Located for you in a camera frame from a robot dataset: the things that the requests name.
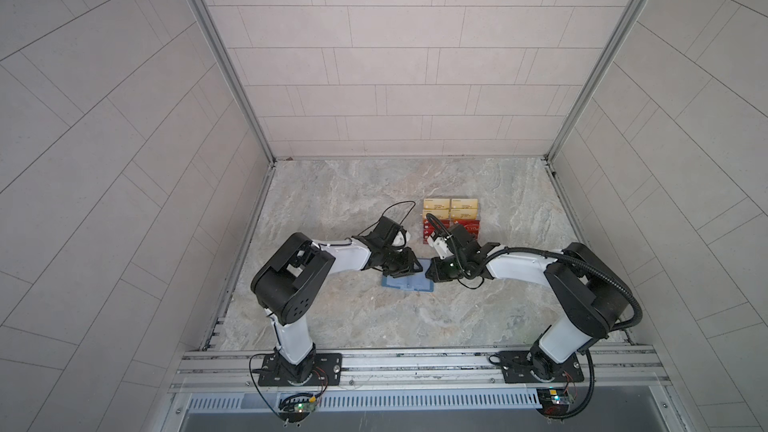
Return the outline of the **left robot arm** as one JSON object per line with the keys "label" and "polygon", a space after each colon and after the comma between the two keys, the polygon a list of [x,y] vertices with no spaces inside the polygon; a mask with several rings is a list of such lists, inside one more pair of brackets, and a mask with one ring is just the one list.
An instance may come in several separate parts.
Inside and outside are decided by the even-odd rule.
{"label": "left robot arm", "polygon": [[272,322],[283,362],[298,367],[315,353],[304,316],[328,276],[374,270],[400,278],[423,272],[407,241],[405,228],[385,216],[362,234],[340,242],[312,240],[301,232],[291,234],[250,284]]}

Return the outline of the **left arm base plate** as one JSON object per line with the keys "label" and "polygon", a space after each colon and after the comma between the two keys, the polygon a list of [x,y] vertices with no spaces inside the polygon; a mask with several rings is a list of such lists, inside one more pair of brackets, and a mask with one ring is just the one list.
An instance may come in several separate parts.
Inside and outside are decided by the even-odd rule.
{"label": "left arm base plate", "polygon": [[264,357],[257,383],[260,387],[338,386],[343,356],[340,353],[311,352],[299,364],[291,364],[280,353]]}

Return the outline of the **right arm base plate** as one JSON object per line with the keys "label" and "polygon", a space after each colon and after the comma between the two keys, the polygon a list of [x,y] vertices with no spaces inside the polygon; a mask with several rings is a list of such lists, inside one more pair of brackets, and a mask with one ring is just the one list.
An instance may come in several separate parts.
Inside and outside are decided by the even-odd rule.
{"label": "right arm base plate", "polygon": [[575,354],[563,363],[556,363],[542,352],[499,351],[488,361],[501,369],[507,384],[580,383],[584,370]]}

